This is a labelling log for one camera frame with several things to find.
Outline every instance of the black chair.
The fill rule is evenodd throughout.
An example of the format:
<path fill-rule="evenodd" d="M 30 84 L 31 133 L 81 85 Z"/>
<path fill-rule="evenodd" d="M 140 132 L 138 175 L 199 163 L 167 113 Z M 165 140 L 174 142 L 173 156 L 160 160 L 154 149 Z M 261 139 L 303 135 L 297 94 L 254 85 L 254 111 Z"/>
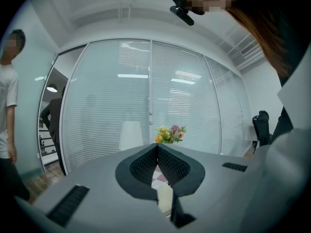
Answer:
<path fill-rule="evenodd" d="M 259 116 L 253 117 L 253 124 L 259 146 L 268 145 L 271 138 L 269 133 L 269 114 L 266 111 L 259 111 Z"/>

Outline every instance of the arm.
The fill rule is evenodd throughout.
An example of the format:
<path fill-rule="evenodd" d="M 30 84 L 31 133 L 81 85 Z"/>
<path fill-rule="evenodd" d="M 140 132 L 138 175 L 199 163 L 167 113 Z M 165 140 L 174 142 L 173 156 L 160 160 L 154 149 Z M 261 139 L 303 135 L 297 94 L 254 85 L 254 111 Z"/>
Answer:
<path fill-rule="evenodd" d="M 47 126 L 48 129 L 50 128 L 50 120 L 48 118 L 49 114 L 50 114 L 50 105 L 45 107 L 44 110 L 40 114 L 44 124 Z"/>
<path fill-rule="evenodd" d="M 17 160 L 17 152 L 14 144 L 14 121 L 15 121 L 15 105 L 6 108 L 6 128 L 8 131 L 8 151 L 12 164 Z"/>

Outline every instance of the window blind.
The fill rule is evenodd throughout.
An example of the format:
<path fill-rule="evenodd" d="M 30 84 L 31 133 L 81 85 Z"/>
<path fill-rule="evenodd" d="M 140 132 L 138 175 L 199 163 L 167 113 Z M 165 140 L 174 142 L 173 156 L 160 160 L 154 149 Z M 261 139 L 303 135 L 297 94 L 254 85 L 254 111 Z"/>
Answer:
<path fill-rule="evenodd" d="M 175 144 L 219 153 L 219 109 L 204 57 L 154 42 L 152 86 L 153 137 L 161 126 L 186 126 L 184 141 Z"/>
<path fill-rule="evenodd" d="M 221 153 L 241 156 L 243 149 L 242 114 L 239 97 L 229 70 L 207 59 L 218 98 L 222 128 Z"/>
<path fill-rule="evenodd" d="M 247 96 L 247 92 L 246 92 L 243 80 L 234 73 L 232 73 L 232 76 L 235 81 L 236 89 L 239 95 L 241 110 L 242 110 L 243 149 L 244 151 L 246 151 L 247 148 L 252 143 L 252 137 L 251 137 L 252 115 L 251 115 L 251 110 L 249 107 L 249 100 L 248 100 L 248 96 Z"/>
<path fill-rule="evenodd" d="M 149 59 L 150 42 L 112 40 L 88 46 L 64 102 L 62 142 L 69 172 L 120 151 L 124 122 L 139 122 L 142 141 L 149 143 Z"/>

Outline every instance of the man in white t-shirt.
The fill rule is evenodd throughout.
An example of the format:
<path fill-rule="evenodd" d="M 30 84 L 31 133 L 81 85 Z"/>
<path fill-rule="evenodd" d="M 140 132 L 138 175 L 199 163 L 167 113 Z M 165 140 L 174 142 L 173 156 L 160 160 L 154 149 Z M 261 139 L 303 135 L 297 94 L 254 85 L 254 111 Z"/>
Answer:
<path fill-rule="evenodd" d="M 9 192 L 25 200 L 30 198 L 15 167 L 17 151 L 14 144 L 15 107 L 17 106 L 18 76 L 12 60 L 23 50 L 26 37 L 22 30 L 14 30 L 3 41 L 0 58 L 0 171 Z"/>

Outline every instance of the long brown hair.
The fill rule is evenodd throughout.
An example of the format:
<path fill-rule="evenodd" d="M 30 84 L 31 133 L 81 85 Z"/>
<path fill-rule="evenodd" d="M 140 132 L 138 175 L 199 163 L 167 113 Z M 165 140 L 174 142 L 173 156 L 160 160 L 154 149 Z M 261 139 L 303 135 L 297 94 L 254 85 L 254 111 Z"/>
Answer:
<path fill-rule="evenodd" d="M 277 13 L 268 0 L 237 0 L 226 11 L 258 41 L 262 51 L 279 76 L 288 76 L 284 42 L 276 25 Z"/>

